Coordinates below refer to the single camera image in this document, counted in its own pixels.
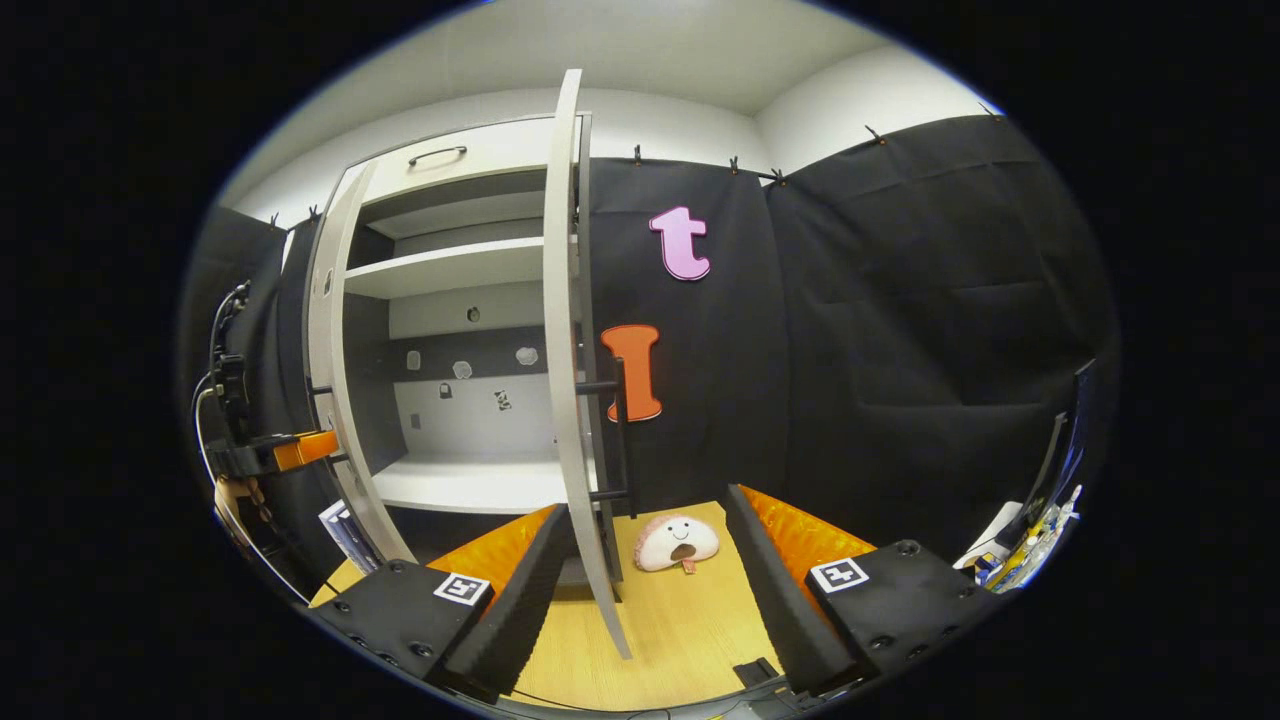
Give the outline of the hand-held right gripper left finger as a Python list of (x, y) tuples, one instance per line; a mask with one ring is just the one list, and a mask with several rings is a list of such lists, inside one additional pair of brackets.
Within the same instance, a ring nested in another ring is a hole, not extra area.
[(429, 564), (389, 561), (311, 612), (385, 665), (493, 705), (532, 655), (570, 550), (553, 503)]

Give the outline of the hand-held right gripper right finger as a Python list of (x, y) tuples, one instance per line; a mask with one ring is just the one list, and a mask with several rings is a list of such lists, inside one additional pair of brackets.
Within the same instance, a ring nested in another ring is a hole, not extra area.
[(1006, 598), (914, 539), (879, 548), (731, 484), (726, 525), (790, 688), (873, 685), (924, 662)]

